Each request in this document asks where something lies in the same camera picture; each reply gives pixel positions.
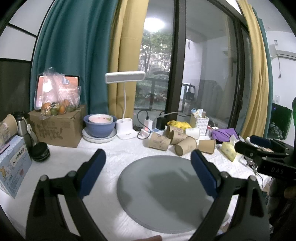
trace finger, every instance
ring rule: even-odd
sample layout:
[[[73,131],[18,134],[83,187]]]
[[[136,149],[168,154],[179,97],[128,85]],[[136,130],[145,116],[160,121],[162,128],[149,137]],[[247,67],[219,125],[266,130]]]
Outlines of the finger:
[[[284,197],[288,199],[296,198],[296,186],[286,188]]]
[[[137,239],[135,241],[162,241],[162,238],[160,235],[158,235],[147,239]]]

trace wall outlet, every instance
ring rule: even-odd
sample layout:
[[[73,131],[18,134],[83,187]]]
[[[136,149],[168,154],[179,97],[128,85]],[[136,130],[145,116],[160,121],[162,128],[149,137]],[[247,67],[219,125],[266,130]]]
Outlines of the wall outlet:
[[[279,104],[279,95],[274,95],[273,103]]]

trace paper cup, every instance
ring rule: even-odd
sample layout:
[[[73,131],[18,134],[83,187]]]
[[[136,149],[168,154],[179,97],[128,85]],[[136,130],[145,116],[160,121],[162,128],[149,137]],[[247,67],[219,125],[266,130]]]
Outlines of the paper cup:
[[[13,115],[7,115],[7,117],[1,122],[0,133],[3,136],[8,134],[9,138],[17,133],[17,121],[15,120]]]
[[[169,135],[169,139],[171,140],[170,141],[170,144],[171,145],[176,145],[178,144],[179,142],[183,141],[185,138],[187,137],[186,134],[184,133],[180,133],[180,132],[176,132],[176,131],[172,131]]]
[[[196,140],[193,137],[186,137],[183,141],[175,145],[175,152],[178,156],[182,156],[195,150],[196,147]]]
[[[194,139],[198,139],[200,137],[200,129],[198,127],[187,128],[185,129],[185,134],[193,137]]]
[[[167,151],[169,145],[170,145],[169,138],[159,135],[155,132],[152,133],[151,138],[148,143],[148,146],[150,148],[163,150],[163,151]]]
[[[178,128],[178,127],[174,127],[174,126],[167,126],[167,129],[165,131],[165,136],[169,137],[170,133],[172,131],[176,131],[176,132],[180,132],[180,133],[184,133],[184,130],[182,128]]]
[[[215,150],[216,140],[200,140],[198,150],[213,154]]]

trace gray round mat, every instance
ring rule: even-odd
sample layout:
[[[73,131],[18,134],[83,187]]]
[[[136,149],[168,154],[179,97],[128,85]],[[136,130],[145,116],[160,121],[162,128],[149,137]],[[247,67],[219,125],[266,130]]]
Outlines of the gray round mat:
[[[212,203],[190,160],[150,156],[128,165],[117,182],[117,197],[137,223],[161,233],[184,233],[202,222]]]

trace screw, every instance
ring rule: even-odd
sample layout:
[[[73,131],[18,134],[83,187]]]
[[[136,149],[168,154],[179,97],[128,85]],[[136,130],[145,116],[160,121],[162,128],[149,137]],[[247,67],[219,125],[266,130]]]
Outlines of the screw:
[[[253,176],[253,175],[250,176],[250,179],[251,179],[253,182],[257,181],[257,178],[256,178],[255,176]]]
[[[221,177],[224,177],[224,178],[229,177],[229,174],[227,172],[221,172],[220,175],[221,175]]]
[[[76,171],[70,171],[68,172],[69,177],[74,177],[76,175]]]
[[[40,177],[40,181],[42,181],[42,182],[46,181],[46,179],[47,179],[47,175],[42,175]]]

